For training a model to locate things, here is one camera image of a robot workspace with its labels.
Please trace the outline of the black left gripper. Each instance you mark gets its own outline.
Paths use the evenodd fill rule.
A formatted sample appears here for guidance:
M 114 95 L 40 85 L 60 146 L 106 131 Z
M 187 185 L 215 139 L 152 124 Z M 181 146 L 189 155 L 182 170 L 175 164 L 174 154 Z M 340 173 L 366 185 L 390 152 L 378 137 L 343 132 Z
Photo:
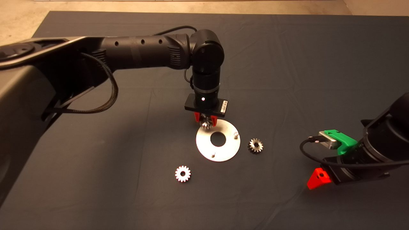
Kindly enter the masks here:
M 229 101 L 218 98 L 215 93 L 192 93 L 185 101 L 184 109 L 195 112 L 195 121 L 200 122 L 201 114 L 211 116 L 212 126 L 217 125 L 218 117 L 225 116 Z

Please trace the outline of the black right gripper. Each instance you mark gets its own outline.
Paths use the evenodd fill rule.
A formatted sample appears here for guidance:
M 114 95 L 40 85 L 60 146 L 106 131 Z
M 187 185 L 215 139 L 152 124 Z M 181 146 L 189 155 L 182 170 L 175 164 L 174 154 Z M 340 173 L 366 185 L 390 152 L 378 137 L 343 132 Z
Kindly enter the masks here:
M 345 154 L 325 157 L 323 161 L 338 164 L 372 164 L 380 163 L 364 146 L 353 147 Z M 315 168 L 311 174 L 307 187 L 309 190 L 320 186 L 335 183 L 352 184 L 355 182 L 365 182 L 371 180 L 385 179 L 389 174 L 390 167 L 379 168 L 340 168 L 338 166 L 323 165 L 323 168 Z

